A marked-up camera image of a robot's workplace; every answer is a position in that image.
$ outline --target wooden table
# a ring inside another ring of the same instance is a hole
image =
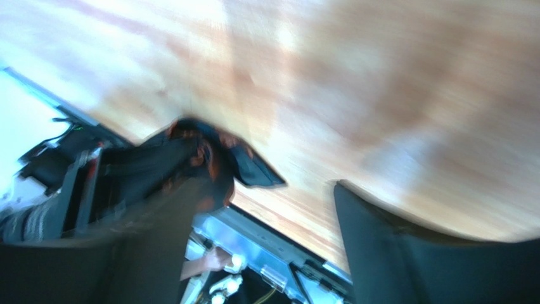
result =
[[[540,235],[540,3],[4,0],[5,63],[134,143],[177,117],[289,181],[234,203],[347,269],[331,182],[460,236]]]

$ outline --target black and orange cloth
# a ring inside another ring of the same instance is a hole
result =
[[[177,166],[164,180],[163,190],[187,177],[209,178],[215,184],[212,193],[200,205],[200,211],[215,210],[230,203],[234,179],[246,186],[274,187],[285,180],[273,170],[244,140],[194,118],[174,122],[142,146],[167,146],[171,142],[195,142],[190,160]],[[190,144],[185,149],[193,149]]]

